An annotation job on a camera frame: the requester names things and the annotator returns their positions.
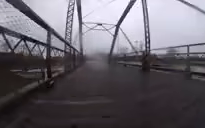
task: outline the guardrail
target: guardrail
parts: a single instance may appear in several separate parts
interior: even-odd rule
[[[24,2],[0,0],[0,97],[70,72],[82,61],[82,53]]]
[[[150,52],[149,61],[152,68],[205,75],[205,43],[156,48]],[[132,52],[119,55],[116,60],[138,62],[137,65],[140,65],[142,58],[142,54]]]

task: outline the bridge deck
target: bridge deck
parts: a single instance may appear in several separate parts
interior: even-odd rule
[[[31,128],[205,128],[205,82],[91,61],[23,109]]]

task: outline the sky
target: sky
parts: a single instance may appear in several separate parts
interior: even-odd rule
[[[48,24],[62,36],[65,33],[66,13],[68,0],[23,0]],[[107,5],[111,0],[82,0],[83,16],[96,11],[84,18],[83,21],[104,22],[116,24],[129,0],[116,0]],[[187,0],[205,10],[205,0]],[[182,44],[205,42],[205,16],[183,5],[176,0],[148,0],[151,47],[167,47]],[[75,12],[73,40],[76,40],[78,18]],[[144,28],[141,1],[137,0],[130,13],[124,20],[121,28],[132,42],[144,41]],[[108,52],[112,37],[106,32],[90,31],[84,35],[85,53]],[[123,34],[119,34],[115,52],[130,46]]]

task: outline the diagonal beam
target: diagonal beam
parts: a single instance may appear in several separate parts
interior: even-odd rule
[[[23,42],[24,42],[24,45],[26,46],[26,48],[27,48],[27,50],[28,50],[28,52],[29,52],[29,55],[30,55],[30,56],[33,56],[33,55],[32,55],[32,52],[31,52],[31,50],[30,50],[30,48],[29,48],[29,46],[27,45],[27,41],[26,41],[26,40],[23,40]]]
[[[114,36],[109,29],[107,29],[107,28],[104,27],[103,25],[101,25],[101,27],[103,27],[111,36]]]
[[[9,47],[9,49],[11,50],[11,52],[14,52],[14,50],[13,50],[13,48],[12,48],[11,44],[9,43],[8,39],[6,38],[5,33],[2,33],[2,37],[3,37],[3,39],[5,40],[5,42],[6,42],[7,46],[8,46],[8,47]]]
[[[131,40],[128,38],[127,34],[124,32],[124,30],[122,28],[120,28],[121,32],[123,33],[124,37],[126,38],[126,40],[128,41],[128,43],[130,44],[131,48],[135,51],[135,53],[138,53],[138,51],[136,50],[136,48],[133,46]]]
[[[121,18],[119,19],[117,25],[116,25],[116,29],[115,29],[115,33],[114,33],[114,37],[112,40],[112,44],[111,44],[111,49],[110,49],[110,53],[109,53],[109,59],[111,59],[113,51],[114,51],[114,46],[115,46],[115,42],[117,39],[117,35],[118,35],[118,31],[119,28],[121,26],[121,23],[124,21],[125,17],[127,16],[127,14],[129,13],[129,11],[131,10],[131,8],[133,7],[133,5],[135,4],[136,0],[131,0],[128,4],[128,6],[126,7],[125,11],[123,12]]]
[[[177,0],[177,1],[179,1],[179,2],[181,2],[181,3],[183,3],[183,4],[185,4],[185,5],[187,5],[188,7],[193,8],[193,9],[195,9],[196,11],[198,11],[198,12],[200,12],[200,13],[202,13],[202,14],[205,15],[205,10],[199,8],[198,6],[193,5],[193,4],[191,4],[191,3],[189,3],[189,2],[187,2],[187,1],[185,1],[185,0]]]
[[[87,31],[85,31],[85,32],[83,33],[83,35],[86,34],[86,33],[89,32],[89,31],[91,31],[91,30],[94,30],[94,28],[96,28],[97,26],[98,26],[98,25],[95,25],[95,26],[89,28]]]
[[[80,43],[80,53],[83,54],[83,19],[82,19],[82,5],[81,0],[76,1],[77,5],[77,12],[78,12],[78,19],[79,19],[79,43]]]

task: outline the road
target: road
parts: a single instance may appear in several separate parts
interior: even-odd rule
[[[3,122],[16,115],[17,128],[205,128],[205,82],[98,61],[26,102]]]

